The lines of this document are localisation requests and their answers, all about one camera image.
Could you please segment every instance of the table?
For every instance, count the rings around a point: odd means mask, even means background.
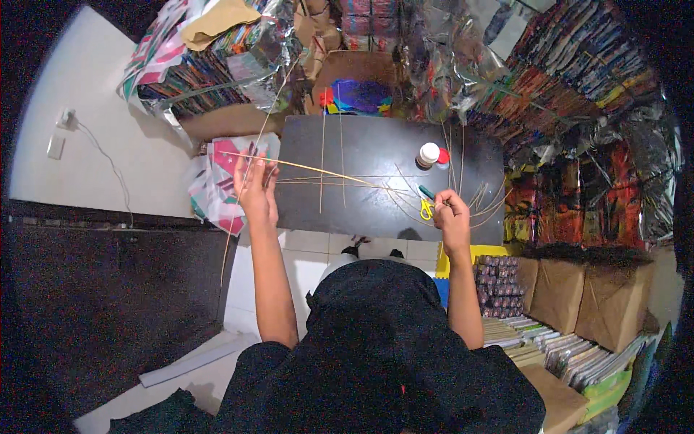
[[[340,147],[340,128],[342,129],[342,149]],[[451,164],[455,172],[455,183],[459,183],[461,162],[460,126],[446,124],[452,143]],[[492,203],[499,202],[504,192],[499,192],[504,182],[503,161],[500,143],[490,139],[470,127],[464,129],[464,170],[462,198],[470,201],[480,188],[480,183],[488,184],[480,206],[473,207],[471,214],[482,211]],[[323,168],[325,170],[354,175],[390,175],[379,178],[362,178],[365,181],[394,189],[395,192],[369,187],[345,187],[344,202],[341,178],[323,178],[323,198],[320,200],[320,179],[278,183],[276,200],[280,219],[279,228],[303,229],[342,233],[347,235],[367,235],[405,240],[440,241],[441,231],[428,226],[433,220],[425,222],[419,217],[420,201],[414,198],[411,188],[422,184],[432,192],[444,190],[453,182],[449,181],[448,170],[434,166],[427,171],[420,170],[414,162],[419,148],[426,142],[434,142],[446,147],[441,125],[406,122],[401,119],[387,119],[365,116],[312,115],[289,116],[282,133],[282,146],[279,159],[310,167],[321,167],[321,147]],[[344,172],[342,171],[344,155]],[[413,178],[403,175],[418,175]],[[280,180],[320,176],[299,167],[281,165]],[[358,185],[345,180],[347,185]],[[504,206],[491,212],[471,217],[471,225],[482,223],[471,231],[472,244],[501,245],[503,243]]]

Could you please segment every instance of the white floor tile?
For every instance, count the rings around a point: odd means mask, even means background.
[[[373,238],[371,242],[359,246],[360,258],[385,258],[391,250],[397,249],[407,252],[407,240],[395,240],[393,238]]]
[[[251,248],[238,246],[231,267],[226,306],[255,312],[255,281]]]
[[[278,229],[280,246],[287,250],[310,251],[314,253],[328,252],[329,234],[311,231],[290,231]]]
[[[331,255],[339,254],[342,249],[354,245],[353,235],[330,234],[330,244],[328,253]],[[384,258],[391,250],[397,249],[405,255],[407,251],[407,240],[396,240],[394,238],[372,238],[371,242],[359,246],[360,258]]]
[[[313,294],[316,286],[318,286],[321,275],[328,266],[328,255],[326,253],[283,250],[282,256],[285,259],[285,269],[289,278],[291,297],[294,300],[299,339],[301,339],[306,335],[306,319],[310,312],[306,303],[306,294],[308,292]]]
[[[345,247],[353,246],[353,235],[343,235],[341,233],[331,233],[328,243],[328,253],[331,255],[339,255]]]
[[[431,277],[436,277],[436,261],[435,260],[407,260],[411,265],[419,268]]]
[[[257,316],[255,315],[255,306],[253,310],[245,310],[239,308],[226,307],[224,312],[224,330],[229,333],[250,333],[260,341],[260,332],[258,331]]]
[[[335,255],[332,255],[332,254],[328,255],[328,264],[332,263],[332,261],[334,261],[334,260],[339,259],[339,257],[340,257],[339,253],[337,253]]]
[[[439,243],[435,241],[408,241],[405,259],[436,260],[439,254]]]

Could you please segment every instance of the shoe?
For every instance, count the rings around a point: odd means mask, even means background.
[[[405,259],[405,257],[403,256],[403,253],[397,249],[391,250],[391,254],[389,256],[394,256],[395,258]]]
[[[359,259],[359,248],[356,246],[345,247],[342,249],[341,253],[349,253],[350,255],[355,256],[356,259]]]

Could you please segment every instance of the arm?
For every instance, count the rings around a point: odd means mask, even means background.
[[[450,207],[443,204],[448,201]],[[470,210],[453,190],[437,193],[434,223],[450,260],[448,325],[469,349],[482,348],[484,331],[470,256]]]
[[[242,180],[244,160],[239,157],[237,161],[235,180]],[[263,342],[280,342],[292,349],[298,344],[298,331],[289,279],[277,240],[275,184],[279,169],[276,163],[266,165],[263,160],[249,164],[245,182],[234,182],[234,188],[246,213],[251,236],[258,331]]]

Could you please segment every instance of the power cord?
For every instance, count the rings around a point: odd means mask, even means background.
[[[123,172],[121,172],[121,170],[116,167],[116,164],[113,163],[113,159],[106,152],[104,152],[101,146],[99,146],[99,141],[96,140],[96,137],[94,136],[94,134],[92,134],[91,130],[86,125],[84,125],[82,122],[77,122],[77,129],[81,131],[82,134],[87,136],[90,142],[92,142],[92,146],[98,149],[99,152],[101,152],[101,155],[105,156],[106,158],[108,158],[108,161],[110,161],[113,173],[116,175],[116,178],[118,178],[118,182],[121,184],[121,189],[123,190],[123,200],[126,209],[130,213],[130,229],[132,229],[135,225],[135,218],[133,217],[133,212],[130,210],[130,192],[128,191],[128,187],[126,186],[125,179],[123,178]]]

